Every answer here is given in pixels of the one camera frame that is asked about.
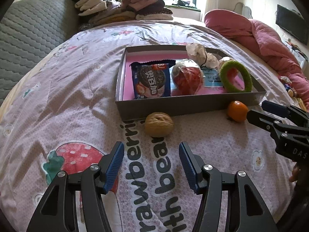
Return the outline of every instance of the green fuzzy ring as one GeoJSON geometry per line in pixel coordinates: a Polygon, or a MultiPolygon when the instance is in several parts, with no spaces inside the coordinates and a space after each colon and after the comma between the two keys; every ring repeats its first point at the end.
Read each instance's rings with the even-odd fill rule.
{"type": "Polygon", "coordinates": [[[238,92],[251,92],[252,90],[252,80],[247,69],[239,62],[235,60],[230,60],[225,62],[220,69],[220,79],[227,92],[238,93],[238,92]],[[232,68],[236,68],[242,75],[244,79],[245,89],[239,90],[228,80],[228,71],[232,68]]]}

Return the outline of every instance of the human hand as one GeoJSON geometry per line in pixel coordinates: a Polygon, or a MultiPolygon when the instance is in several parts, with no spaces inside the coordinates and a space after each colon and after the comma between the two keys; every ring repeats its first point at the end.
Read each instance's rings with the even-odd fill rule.
{"type": "Polygon", "coordinates": [[[297,181],[299,172],[300,172],[300,168],[299,168],[298,164],[296,163],[293,167],[292,176],[289,178],[289,182],[297,181]]]}

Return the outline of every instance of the oreo package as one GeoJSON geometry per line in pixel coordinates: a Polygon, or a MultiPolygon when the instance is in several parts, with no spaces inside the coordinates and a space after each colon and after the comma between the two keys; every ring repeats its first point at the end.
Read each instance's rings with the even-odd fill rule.
{"type": "Polygon", "coordinates": [[[169,68],[175,60],[131,64],[135,99],[171,96],[169,68]]]}

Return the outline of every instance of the window sill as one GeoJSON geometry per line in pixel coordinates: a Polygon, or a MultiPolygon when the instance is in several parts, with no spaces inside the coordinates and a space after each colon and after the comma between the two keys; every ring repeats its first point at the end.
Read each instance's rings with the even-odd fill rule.
{"type": "Polygon", "coordinates": [[[175,9],[187,9],[187,10],[192,10],[196,12],[200,12],[200,9],[194,9],[194,8],[188,8],[185,6],[177,6],[177,5],[165,5],[166,8],[175,8],[175,9]]]}

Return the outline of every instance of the gray quilted mattress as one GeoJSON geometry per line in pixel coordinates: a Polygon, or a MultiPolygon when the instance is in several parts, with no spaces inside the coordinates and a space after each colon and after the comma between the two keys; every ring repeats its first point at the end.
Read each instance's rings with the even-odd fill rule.
{"type": "Polygon", "coordinates": [[[77,31],[71,0],[13,3],[0,22],[0,105],[28,71],[77,31]]]}

